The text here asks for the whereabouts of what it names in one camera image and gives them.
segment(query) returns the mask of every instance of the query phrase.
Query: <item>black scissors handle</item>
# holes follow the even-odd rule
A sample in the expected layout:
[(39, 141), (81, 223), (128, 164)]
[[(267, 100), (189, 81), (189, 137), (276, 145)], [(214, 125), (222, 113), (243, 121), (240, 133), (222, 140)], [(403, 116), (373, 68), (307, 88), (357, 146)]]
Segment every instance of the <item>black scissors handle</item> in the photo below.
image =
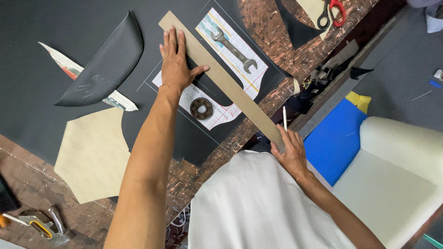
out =
[[(323, 8), (323, 13), (320, 15), (320, 17), (317, 19), (317, 26), (321, 29), (327, 29), (331, 23), (331, 21), (329, 20), (329, 15), (328, 15), (328, 3), (329, 0), (325, 0), (325, 7)], [(320, 21), (326, 18), (326, 24), (325, 25), (321, 25)]]

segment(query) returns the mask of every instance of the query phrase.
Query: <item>person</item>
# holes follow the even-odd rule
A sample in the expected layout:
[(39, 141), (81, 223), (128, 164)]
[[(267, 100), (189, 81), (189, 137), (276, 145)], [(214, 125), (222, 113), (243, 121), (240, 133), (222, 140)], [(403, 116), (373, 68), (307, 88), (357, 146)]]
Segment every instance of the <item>person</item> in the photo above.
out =
[[(105, 249), (164, 248), (168, 169), (175, 116), (189, 70), (185, 36), (163, 35), (162, 82), (135, 141)], [(191, 201), (189, 248), (384, 248), (375, 235), (307, 169), (303, 140), (277, 125), (286, 150), (241, 151)]]

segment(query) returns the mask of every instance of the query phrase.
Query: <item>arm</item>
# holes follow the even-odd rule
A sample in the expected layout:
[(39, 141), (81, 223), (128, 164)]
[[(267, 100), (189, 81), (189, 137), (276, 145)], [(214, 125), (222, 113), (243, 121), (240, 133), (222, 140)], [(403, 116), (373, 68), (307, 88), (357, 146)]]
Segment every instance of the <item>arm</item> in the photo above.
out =
[(338, 228), (357, 248), (385, 248), (371, 230), (307, 169), (303, 139), (300, 135), (292, 130), (286, 132), (280, 125), (277, 125), (277, 128), (283, 137), (286, 151), (280, 153), (276, 145), (271, 143), (271, 153), (294, 178), (305, 195), (332, 217)]
[(117, 209), (104, 248), (164, 248), (166, 186), (174, 148), (175, 116), (183, 90), (194, 77), (209, 69), (189, 70), (185, 36), (175, 28), (164, 32), (162, 85), (141, 127), (120, 187)]

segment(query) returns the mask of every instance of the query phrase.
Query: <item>blue foam pad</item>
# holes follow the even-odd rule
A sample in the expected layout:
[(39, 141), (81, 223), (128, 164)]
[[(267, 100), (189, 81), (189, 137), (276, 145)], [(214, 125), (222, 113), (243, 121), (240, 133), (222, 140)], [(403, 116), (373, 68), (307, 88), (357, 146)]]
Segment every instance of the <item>blue foam pad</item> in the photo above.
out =
[(360, 150), (360, 125), (367, 117), (343, 99), (304, 140), (306, 158), (331, 186)]

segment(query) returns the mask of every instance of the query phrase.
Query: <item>worn workbench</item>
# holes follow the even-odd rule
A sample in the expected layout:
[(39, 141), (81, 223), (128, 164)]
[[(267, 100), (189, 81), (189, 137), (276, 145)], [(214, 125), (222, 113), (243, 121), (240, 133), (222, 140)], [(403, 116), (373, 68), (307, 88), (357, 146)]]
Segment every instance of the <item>worn workbench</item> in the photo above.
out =
[[(313, 23), (295, 0), (282, 0), (285, 7), (302, 23)], [(369, 12), (378, 0), (343, 0), (347, 21), (340, 28), (331, 28), (325, 40), (317, 37), (294, 50), (273, 0), (239, 0), (243, 21), (250, 35), (263, 51), (281, 68), (291, 73), (300, 83), (343, 40), (353, 27)], [(260, 103), (268, 116), (272, 115), (290, 96), (292, 80), (284, 80)], [(197, 168), (182, 160), (171, 160), (167, 186), (167, 220), (173, 220), (178, 210), (191, 201), (199, 187), (253, 136), (257, 128), (247, 118)], [(104, 243), (116, 204), (101, 199), (78, 204), (67, 184), (49, 165), (20, 146), (0, 136), (0, 173), (4, 176), (23, 207), (22, 210), (47, 210), (57, 204), (62, 219), (70, 229), (73, 240), (60, 248), (97, 248)], [(0, 229), (0, 238), (18, 245), (49, 248), (36, 231), (12, 224)]]

